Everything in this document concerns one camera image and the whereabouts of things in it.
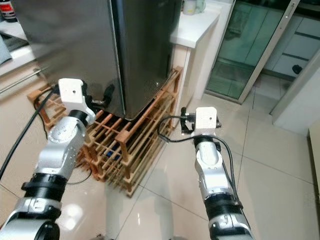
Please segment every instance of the sliding glass door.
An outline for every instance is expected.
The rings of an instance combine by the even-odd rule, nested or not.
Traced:
[[[237,0],[207,91],[242,103],[300,0]]]

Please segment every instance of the drawer handle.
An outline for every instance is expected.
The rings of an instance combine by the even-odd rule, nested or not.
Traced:
[[[24,81],[28,80],[29,78],[33,77],[34,75],[38,75],[41,72],[41,70],[37,69],[37,68],[35,68],[33,71],[34,72],[31,73],[30,75],[25,76],[24,78],[22,78],[22,79],[20,79],[20,80],[18,80],[16,82],[10,84],[9,86],[6,86],[6,87],[0,89],[0,95],[3,94],[4,92],[8,91],[9,89],[13,88],[14,86],[16,86],[16,85],[18,85],[20,83],[23,83]]]
[[[301,71],[302,71],[302,67],[299,66],[298,64],[297,65],[294,65],[292,67],[292,71],[295,73],[295,74],[299,74]]]

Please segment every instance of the bottle in rack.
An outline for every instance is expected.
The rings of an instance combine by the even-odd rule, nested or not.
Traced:
[[[18,21],[10,0],[0,0],[0,11],[7,22],[13,23]]]

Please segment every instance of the stainless steel refrigerator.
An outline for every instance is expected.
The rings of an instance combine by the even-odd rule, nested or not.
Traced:
[[[50,84],[77,78],[100,109],[134,119],[166,83],[182,0],[15,0]]]

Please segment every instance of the wooden rack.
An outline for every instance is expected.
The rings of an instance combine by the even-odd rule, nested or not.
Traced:
[[[182,68],[177,67],[167,84],[149,106],[134,121],[100,110],[94,124],[87,128],[87,140],[77,156],[78,164],[92,170],[92,176],[102,182],[126,189],[131,197],[164,144],[158,138],[161,118],[173,115],[176,109]],[[34,102],[48,86],[28,95]],[[38,105],[45,97],[39,99]],[[40,112],[45,127],[51,129],[66,116],[66,108],[58,95],[52,96]],[[161,125],[161,132],[169,135],[173,123]]]

